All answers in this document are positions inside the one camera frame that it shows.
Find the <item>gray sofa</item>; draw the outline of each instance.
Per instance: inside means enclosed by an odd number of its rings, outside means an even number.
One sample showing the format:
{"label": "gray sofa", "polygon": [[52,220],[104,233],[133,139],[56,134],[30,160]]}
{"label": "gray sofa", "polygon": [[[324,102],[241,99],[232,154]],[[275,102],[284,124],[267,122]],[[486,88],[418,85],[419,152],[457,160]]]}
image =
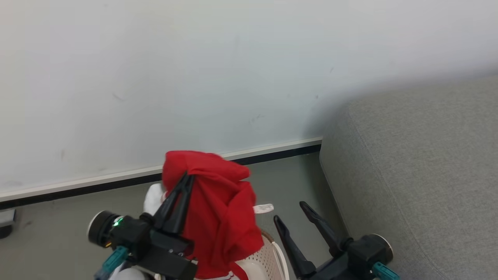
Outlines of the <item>gray sofa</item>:
{"label": "gray sofa", "polygon": [[498,76],[353,101],[320,160],[349,234],[385,237],[402,280],[498,279]]}

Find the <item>white plastic basket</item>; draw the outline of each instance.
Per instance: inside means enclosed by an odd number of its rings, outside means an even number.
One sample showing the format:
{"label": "white plastic basket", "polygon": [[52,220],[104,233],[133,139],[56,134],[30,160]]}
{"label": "white plastic basket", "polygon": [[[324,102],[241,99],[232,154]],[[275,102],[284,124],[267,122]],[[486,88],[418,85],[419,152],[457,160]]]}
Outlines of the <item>white plastic basket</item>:
{"label": "white plastic basket", "polygon": [[236,262],[249,280],[289,280],[289,270],[280,246],[270,234],[261,231],[263,247],[244,260]]}

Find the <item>green indicator light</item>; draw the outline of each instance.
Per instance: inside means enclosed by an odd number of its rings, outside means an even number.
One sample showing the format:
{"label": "green indicator light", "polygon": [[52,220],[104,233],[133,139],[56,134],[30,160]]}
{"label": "green indicator light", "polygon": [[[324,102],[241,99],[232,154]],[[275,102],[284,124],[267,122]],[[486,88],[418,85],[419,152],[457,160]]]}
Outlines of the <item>green indicator light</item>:
{"label": "green indicator light", "polygon": [[119,220],[115,221],[113,224],[113,227],[118,226],[122,220],[123,220],[123,218],[120,218]]}

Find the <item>baseboard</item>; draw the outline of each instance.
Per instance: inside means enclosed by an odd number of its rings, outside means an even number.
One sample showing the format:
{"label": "baseboard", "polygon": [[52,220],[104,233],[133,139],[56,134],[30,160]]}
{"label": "baseboard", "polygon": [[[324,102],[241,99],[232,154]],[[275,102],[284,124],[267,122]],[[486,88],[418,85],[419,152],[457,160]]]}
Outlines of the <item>baseboard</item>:
{"label": "baseboard", "polygon": [[[221,156],[246,165],[320,150],[322,138],[311,138],[260,148],[230,152]],[[52,184],[26,190],[0,193],[0,210],[64,197],[110,190],[161,180],[162,165]]]}

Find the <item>red garment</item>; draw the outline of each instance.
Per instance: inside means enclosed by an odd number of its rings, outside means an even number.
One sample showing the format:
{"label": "red garment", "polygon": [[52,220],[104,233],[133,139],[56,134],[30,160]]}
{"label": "red garment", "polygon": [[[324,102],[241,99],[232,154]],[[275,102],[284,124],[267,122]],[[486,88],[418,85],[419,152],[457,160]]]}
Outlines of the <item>red garment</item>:
{"label": "red garment", "polygon": [[170,151],[162,181],[171,191],[182,175],[195,175],[183,237],[195,242],[196,278],[226,276],[230,264],[245,259],[263,246],[253,206],[256,195],[249,169],[213,153]]}

